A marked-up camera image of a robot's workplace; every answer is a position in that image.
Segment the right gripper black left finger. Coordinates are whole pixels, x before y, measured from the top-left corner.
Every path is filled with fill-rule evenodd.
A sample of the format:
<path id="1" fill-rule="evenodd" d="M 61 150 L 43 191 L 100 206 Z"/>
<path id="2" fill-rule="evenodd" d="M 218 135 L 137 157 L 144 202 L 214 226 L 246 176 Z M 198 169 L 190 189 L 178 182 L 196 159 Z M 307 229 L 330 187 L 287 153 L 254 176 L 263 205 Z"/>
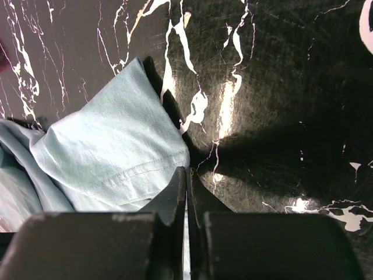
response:
<path id="1" fill-rule="evenodd" d="M 42 213 L 13 235 L 2 279 L 182 279 L 186 171 L 137 212 Z"/>

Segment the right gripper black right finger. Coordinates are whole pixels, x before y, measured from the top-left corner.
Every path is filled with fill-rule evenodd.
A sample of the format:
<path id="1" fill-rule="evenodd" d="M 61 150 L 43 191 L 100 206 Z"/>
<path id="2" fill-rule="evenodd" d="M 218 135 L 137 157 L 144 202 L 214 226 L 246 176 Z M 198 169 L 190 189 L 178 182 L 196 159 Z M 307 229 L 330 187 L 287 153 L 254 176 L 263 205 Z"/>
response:
<path id="1" fill-rule="evenodd" d="M 192 279 L 363 279 L 347 236 L 320 214 L 235 213 L 188 174 Z"/>

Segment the grey blue t shirt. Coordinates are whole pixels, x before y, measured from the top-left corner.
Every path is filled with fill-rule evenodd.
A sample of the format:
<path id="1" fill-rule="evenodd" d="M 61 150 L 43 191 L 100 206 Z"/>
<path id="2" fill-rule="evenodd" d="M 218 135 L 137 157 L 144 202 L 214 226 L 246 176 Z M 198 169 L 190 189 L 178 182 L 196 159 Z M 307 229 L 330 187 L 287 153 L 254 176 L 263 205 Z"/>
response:
<path id="1" fill-rule="evenodd" d="M 46 131 L 1 120 L 1 229 L 43 212 L 137 211 L 188 148 L 135 58 L 82 109 Z"/>

